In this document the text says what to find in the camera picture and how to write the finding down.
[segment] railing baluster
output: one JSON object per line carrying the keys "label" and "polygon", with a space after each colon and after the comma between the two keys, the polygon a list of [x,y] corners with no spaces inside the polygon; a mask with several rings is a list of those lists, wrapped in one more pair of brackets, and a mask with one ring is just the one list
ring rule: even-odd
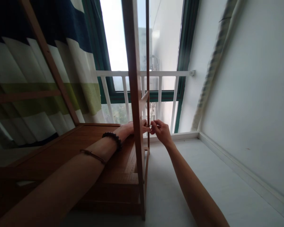
{"label": "railing baluster", "polygon": [[[145,84],[144,84],[144,76],[141,76],[141,86],[142,86],[142,96],[145,94]],[[145,106],[142,108],[142,118],[145,119],[146,116],[145,116]]]}
{"label": "railing baluster", "polygon": [[128,94],[127,94],[125,76],[122,76],[122,82],[123,82],[124,98],[125,98],[125,105],[126,105],[127,121],[129,122],[130,121],[130,115],[129,115]]}
{"label": "railing baluster", "polygon": [[172,114],[171,114],[170,133],[173,133],[173,129],[174,129],[174,118],[175,118],[178,85],[179,85],[179,77],[176,77],[175,90],[174,90],[174,101],[173,101],[173,111],[172,111]]}
{"label": "railing baluster", "polygon": [[104,94],[105,94],[105,99],[109,111],[109,116],[110,116],[110,123],[115,123],[114,118],[113,118],[113,112],[111,111],[111,105],[110,105],[110,99],[109,99],[109,93],[108,93],[108,88],[107,88],[107,83],[105,77],[101,77],[102,84],[103,84],[103,89],[104,89]]}
{"label": "railing baluster", "polygon": [[162,76],[159,77],[159,97],[158,97],[158,116],[161,120],[161,97],[162,97]]}

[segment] brown cord bracelet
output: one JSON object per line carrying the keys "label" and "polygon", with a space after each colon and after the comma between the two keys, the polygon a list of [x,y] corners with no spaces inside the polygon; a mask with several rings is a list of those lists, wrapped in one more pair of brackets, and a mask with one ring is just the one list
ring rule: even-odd
{"label": "brown cord bracelet", "polygon": [[95,155],[92,151],[81,149],[80,152],[83,152],[86,155],[90,155],[90,156],[94,157],[95,159],[98,159],[104,165],[106,164],[106,161],[103,158],[100,158],[99,156]]}

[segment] black bead bracelet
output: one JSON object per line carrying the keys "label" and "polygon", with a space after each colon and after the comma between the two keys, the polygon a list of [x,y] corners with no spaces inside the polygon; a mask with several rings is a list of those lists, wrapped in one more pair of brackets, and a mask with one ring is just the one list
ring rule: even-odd
{"label": "black bead bracelet", "polygon": [[113,133],[113,132],[106,132],[102,135],[102,138],[104,137],[110,137],[110,138],[113,138],[116,143],[117,143],[117,149],[116,149],[116,152],[118,151],[121,151],[122,150],[122,143],[121,143],[121,140],[119,139],[119,137]]}

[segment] baseboard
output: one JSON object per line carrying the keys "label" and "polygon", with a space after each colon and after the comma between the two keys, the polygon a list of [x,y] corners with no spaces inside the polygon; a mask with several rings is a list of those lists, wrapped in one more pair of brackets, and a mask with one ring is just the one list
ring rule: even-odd
{"label": "baseboard", "polygon": [[244,166],[230,153],[217,145],[204,133],[200,132],[198,138],[284,217],[284,196],[282,196],[278,191],[269,186],[260,177],[258,177],[250,169]]}
{"label": "baseboard", "polygon": [[[181,139],[193,139],[193,138],[198,138],[199,132],[194,131],[194,132],[181,132],[181,133],[173,133],[171,134],[171,138],[173,140],[181,140]],[[158,138],[156,135],[150,135],[149,138],[150,143],[154,142],[159,142]],[[143,143],[147,143],[147,136],[143,137]]]}

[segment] floor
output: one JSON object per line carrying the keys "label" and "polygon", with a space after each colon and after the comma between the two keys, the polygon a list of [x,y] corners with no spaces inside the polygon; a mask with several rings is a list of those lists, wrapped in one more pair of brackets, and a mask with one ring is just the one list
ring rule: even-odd
{"label": "floor", "polygon": [[[177,148],[225,215],[230,226],[284,226],[284,218],[198,139],[175,141]],[[161,143],[151,143],[146,221],[71,211],[61,226],[196,226]]]}

